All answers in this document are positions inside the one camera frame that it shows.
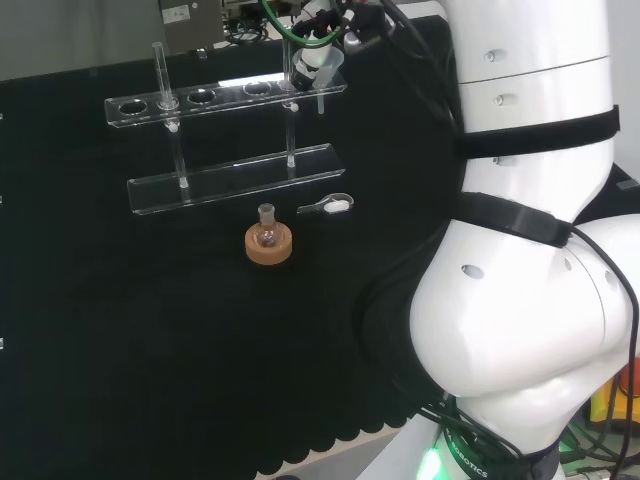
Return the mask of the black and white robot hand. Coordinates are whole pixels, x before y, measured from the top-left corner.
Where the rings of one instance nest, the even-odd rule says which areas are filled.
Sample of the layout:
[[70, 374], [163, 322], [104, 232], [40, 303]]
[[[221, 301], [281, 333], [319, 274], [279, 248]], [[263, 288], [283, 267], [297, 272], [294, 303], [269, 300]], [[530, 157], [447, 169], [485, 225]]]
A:
[[292, 83], [296, 89], [309, 90], [328, 82], [330, 53], [333, 48], [345, 55], [364, 51], [393, 34], [397, 22], [385, 11], [381, 1], [305, 1], [294, 18], [291, 33], [306, 42], [327, 40], [319, 47], [301, 46], [294, 61]]

